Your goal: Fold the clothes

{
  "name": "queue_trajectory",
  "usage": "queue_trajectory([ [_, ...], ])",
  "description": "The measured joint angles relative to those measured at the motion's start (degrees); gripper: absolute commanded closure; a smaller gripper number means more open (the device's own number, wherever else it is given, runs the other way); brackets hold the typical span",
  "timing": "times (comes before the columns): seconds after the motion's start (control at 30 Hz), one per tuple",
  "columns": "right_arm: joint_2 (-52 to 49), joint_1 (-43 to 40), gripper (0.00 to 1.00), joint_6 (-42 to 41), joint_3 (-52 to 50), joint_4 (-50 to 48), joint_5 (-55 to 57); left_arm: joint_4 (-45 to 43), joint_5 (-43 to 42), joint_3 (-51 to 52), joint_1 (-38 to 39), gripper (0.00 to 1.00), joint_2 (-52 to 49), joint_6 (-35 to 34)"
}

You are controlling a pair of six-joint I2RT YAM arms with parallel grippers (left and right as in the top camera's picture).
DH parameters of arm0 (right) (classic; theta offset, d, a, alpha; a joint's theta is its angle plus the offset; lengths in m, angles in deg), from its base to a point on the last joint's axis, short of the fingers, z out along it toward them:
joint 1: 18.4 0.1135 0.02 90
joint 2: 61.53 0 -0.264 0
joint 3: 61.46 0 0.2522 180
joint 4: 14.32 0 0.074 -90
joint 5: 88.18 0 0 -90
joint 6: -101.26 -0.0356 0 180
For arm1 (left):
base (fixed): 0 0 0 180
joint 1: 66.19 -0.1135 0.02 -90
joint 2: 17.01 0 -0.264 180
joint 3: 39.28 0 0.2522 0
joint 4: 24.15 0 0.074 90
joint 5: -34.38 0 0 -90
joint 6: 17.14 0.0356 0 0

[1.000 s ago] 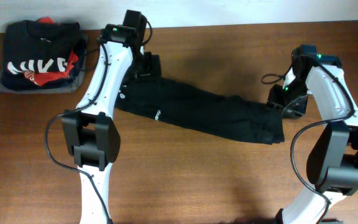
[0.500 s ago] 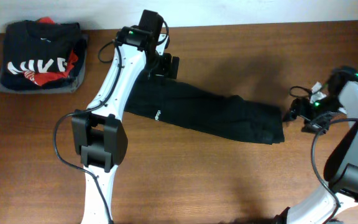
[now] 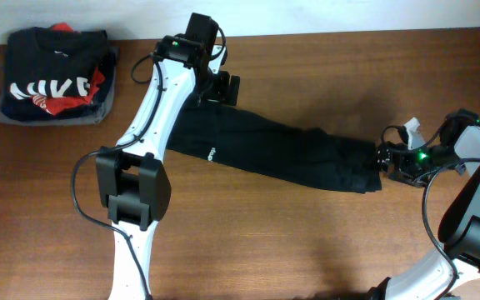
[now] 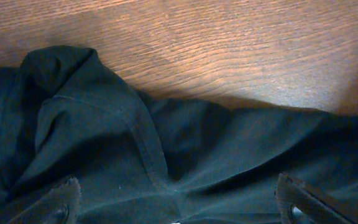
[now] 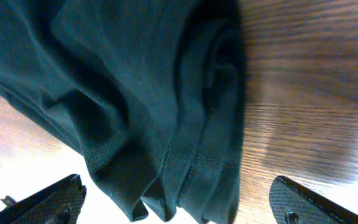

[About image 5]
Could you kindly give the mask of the black t-shirt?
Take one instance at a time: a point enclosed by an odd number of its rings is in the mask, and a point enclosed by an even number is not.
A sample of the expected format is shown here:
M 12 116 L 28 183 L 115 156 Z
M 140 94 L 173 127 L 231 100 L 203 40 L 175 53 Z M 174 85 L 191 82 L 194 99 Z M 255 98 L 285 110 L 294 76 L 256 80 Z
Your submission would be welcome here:
M 234 221 L 245 62 L 237 1 L 0 0 L 0 96 L 131 221 Z

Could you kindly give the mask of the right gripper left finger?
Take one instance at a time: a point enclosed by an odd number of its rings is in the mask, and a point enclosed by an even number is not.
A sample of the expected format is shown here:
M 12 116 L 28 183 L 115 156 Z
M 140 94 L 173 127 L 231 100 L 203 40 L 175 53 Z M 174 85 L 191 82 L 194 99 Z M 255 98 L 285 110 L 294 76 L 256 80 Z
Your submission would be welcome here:
M 76 224 L 86 198 L 80 175 L 71 174 L 45 189 L 16 202 L 5 196 L 0 212 L 4 224 Z

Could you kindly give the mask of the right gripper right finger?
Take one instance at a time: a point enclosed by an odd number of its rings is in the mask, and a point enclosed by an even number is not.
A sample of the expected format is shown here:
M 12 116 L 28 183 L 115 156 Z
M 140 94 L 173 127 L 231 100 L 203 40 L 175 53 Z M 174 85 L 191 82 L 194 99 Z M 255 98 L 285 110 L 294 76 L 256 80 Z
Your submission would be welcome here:
M 358 224 L 358 215 L 285 176 L 270 187 L 269 204 L 279 224 Z

